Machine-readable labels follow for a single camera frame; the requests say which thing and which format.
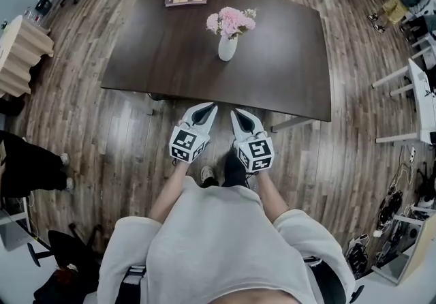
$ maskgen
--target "khaki pants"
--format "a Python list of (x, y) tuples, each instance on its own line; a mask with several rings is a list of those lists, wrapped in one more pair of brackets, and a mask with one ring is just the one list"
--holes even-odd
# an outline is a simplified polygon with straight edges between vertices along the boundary
[(409, 11), (400, 0), (387, 0), (383, 5), (383, 10), (392, 24), (397, 24)]

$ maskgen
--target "person wearing white sweatshirt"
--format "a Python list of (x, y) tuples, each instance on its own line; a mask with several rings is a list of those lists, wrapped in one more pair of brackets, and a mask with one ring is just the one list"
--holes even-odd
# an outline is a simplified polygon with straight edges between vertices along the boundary
[(147, 218), (116, 223), (98, 303), (323, 303), (310, 256), (334, 271), (349, 303), (355, 280), (341, 246), (305, 212), (290, 210), (266, 170), (256, 176), (257, 194), (233, 151), (221, 187), (211, 167), (202, 169), (202, 187), (188, 168), (178, 162)]

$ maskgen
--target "floor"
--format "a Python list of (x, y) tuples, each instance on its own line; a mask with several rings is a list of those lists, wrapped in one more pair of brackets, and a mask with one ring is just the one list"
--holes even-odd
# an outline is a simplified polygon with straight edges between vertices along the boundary
[[(352, 237), (372, 233), (377, 212), (399, 164), (400, 147), (377, 145), (375, 138), (411, 132), (414, 102), (371, 83), (407, 63), (413, 54), (396, 28), (377, 33), (366, 14), (383, 0), (291, 0), (320, 11), (326, 38), (332, 90), (332, 121), (316, 122), (272, 134), (276, 150), (271, 176), (291, 208), (321, 222), (346, 248)], [(10, 130), (55, 153), (68, 152), (76, 191), (37, 191), (31, 218), (40, 238), (47, 230), (67, 232), (76, 223), (82, 235), (95, 224), (104, 228), (96, 248), (107, 245), (115, 222), (126, 215), (147, 215), (172, 172), (168, 139), (190, 102), (160, 102), (152, 117), (113, 91), (99, 87), (116, 37), (135, 0), (69, 1), (51, 21), (54, 58), (27, 96)], [(230, 148), (230, 106), (222, 106), (211, 134), (214, 140), (189, 169), (199, 178), (203, 164), (216, 164)], [(256, 110), (265, 127), (285, 115)], [(415, 146), (416, 165), (433, 152)], [(400, 159), (408, 162), (403, 149)], [(399, 182), (403, 207), (414, 200), (414, 184)], [(370, 262), (380, 241), (368, 247)]]

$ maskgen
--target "vase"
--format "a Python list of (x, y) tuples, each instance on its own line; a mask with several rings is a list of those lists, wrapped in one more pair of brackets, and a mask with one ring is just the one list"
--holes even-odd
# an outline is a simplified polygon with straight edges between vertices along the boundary
[(236, 52), (238, 46), (238, 36), (228, 39), (225, 36), (221, 36), (218, 46), (218, 56), (222, 61), (229, 61)]

